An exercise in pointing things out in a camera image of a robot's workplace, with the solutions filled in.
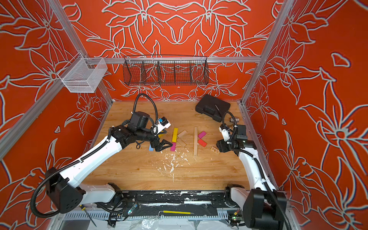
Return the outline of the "printed natural wood block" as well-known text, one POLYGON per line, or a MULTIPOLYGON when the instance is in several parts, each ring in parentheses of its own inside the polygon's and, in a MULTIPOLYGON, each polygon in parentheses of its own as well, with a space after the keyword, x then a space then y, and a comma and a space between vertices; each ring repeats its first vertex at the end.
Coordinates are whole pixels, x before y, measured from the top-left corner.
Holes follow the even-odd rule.
POLYGON ((216 147, 211 147, 210 149, 212 152, 214 152, 215 154, 220 154, 220 151, 216 148, 216 147))

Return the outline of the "magenta block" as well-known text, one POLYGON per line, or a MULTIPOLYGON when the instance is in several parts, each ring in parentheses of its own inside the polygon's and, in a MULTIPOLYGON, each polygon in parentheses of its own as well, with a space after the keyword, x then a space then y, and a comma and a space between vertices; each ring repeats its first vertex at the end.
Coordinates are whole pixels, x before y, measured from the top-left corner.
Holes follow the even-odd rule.
POLYGON ((198 134, 198 138, 203 138, 204 136, 206 136, 206 132, 205 131, 202 131, 200 134, 198 134))
POLYGON ((176 142, 173 142, 170 150, 175 151, 175 149, 176 149, 176 142))

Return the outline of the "red building block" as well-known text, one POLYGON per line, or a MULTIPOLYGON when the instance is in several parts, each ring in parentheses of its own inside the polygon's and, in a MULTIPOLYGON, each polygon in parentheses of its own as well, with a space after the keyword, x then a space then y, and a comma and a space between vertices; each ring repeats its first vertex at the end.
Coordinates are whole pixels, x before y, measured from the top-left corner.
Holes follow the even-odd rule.
POLYGON ((202 139, 198 139, 197 140, 198 144, 201 145, 202 147, 206 147, 207 143, 205 141, 203 141, 202 139))

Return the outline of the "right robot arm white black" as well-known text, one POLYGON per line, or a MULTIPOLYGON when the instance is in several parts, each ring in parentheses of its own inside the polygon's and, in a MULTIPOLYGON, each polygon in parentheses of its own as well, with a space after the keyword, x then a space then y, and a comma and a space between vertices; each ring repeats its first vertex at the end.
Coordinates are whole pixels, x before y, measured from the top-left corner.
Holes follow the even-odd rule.
POLYGON ((232 151, 242 162, 250 190, 241 185, 227 185, 224 199, 229 207, 238 206, 241 217, 233 214, 228 220, 232 227, 245 226, 256 230, 290 230, 291 223, 286 215, 287 199, 267 177, 255 143, 248 140, 246 126, 239 125, 235 116, 220 111, 222 139, 216 147, 221 153, 232 151))

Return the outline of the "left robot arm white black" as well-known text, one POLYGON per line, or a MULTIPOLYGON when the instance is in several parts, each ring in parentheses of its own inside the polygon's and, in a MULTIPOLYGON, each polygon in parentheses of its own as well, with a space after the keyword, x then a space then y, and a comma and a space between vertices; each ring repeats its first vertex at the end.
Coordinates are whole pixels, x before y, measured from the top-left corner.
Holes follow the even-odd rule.
POLYGON ((150 146, 160 152, 172 147, 172 143, 161 140, 159 135, 171 126, 166 117, 158 116, 154 106, 155 118, 145 112, 137 111, 136 100, 131 112, 131 118, 118 126, 109 128, 107 136, 95 147, 71 163, 59 169, 50 168, 45 179, 37 186, 30 200, 31 212, 39 218, 50 218, 59 213, 65 214, 77 206, 90 203, 111 203, 116 201, 120 189, 114 183, 102 186, 83 184, 84 179, 110 157, 121 152, 130 144, 137 148, 149 142, 150 146), (51 199, 57 210, 52 213, 42 213, 36 207, 36 200, 41 189, 51 199))

